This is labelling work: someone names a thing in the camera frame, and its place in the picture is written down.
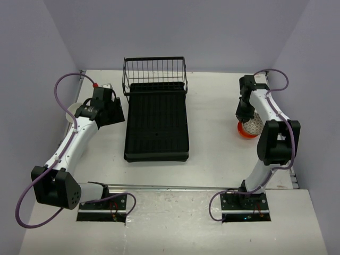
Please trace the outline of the brown patterned white bowl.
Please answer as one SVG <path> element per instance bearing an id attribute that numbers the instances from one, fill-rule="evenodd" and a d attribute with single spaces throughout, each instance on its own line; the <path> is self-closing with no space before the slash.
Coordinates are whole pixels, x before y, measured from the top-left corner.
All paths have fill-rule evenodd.
<path id="1" fill-rule="evenodd" d="M 262 122 L 260 115 L 255 112 L 254 117 L 245 123 L 241 123 L 243 131 L 248 135 L 258 136 L 261 135 L 264 123 Z"/>

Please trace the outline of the orange plastic bowl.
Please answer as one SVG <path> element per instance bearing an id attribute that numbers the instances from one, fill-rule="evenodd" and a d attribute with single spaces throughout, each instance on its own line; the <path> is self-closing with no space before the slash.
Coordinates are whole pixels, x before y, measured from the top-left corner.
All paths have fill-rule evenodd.
<path id="1" fill-rule="evenodd" d="M 258 135 L 254 135 L 251 133 L 248 133 L 244 128 L 241 122 L 238 122 L 237 124 L 237 131 L 240 134 L 241 137 L 245 138 L 245 139 L 253 139 L 256 138 Z"/>

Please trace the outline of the beige ceramic bowl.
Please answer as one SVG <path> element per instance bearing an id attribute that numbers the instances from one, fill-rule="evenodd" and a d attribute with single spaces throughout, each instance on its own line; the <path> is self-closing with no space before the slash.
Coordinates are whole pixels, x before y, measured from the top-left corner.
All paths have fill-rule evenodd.
<path id="1" fill-rule="evenodd" d="M 73 118 L 72 116 L 69 114 L 71 113 L 72 115 L 75 115 L 77 109 L 81 106 L 81 103 L 74 103 L 72 105 L 70 105 L 67 109 L 67 112 L 65 113 L 65 116 L 66 116 L 66 120 L 69 122 L 69 123 L 73 123 Z"/>

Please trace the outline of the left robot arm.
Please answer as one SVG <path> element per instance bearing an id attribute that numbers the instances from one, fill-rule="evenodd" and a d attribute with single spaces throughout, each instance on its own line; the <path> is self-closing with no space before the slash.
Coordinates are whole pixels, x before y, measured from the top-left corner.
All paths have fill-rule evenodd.
<path id="1" fill-rule="evenodd" d="M 104 209 L 110 204 L 106 185 L 98 182 L 79 183 L 73 173 L 91 138 L 102 126 L 124 122 L 120 98 L 111 84 L 94 87 L 91 98 L 69 108 L 71 127 L 61 145 L 44 166 L 31 172 L 36 200 L 40 204 L 74 209 L 92 202 Z"/>

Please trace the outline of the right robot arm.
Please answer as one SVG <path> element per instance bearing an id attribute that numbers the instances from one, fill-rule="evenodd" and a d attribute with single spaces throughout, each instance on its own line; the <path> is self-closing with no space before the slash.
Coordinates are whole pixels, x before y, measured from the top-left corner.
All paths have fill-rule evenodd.
<path id="1" fill-rule="evenodd" d="M 287 117 L 274 102 L 268 85 L 257 83 L 254 75 L 239 79 L 240 97 L 236 118 L 240 126 L 259 115 L 263 128 L 257 143 L 258 161 L 236 192 L 237 203 L 248 209 L 265 193 L 267 183 L 277 171 L 292 168 L 298 148 L 301 125 Z"/>

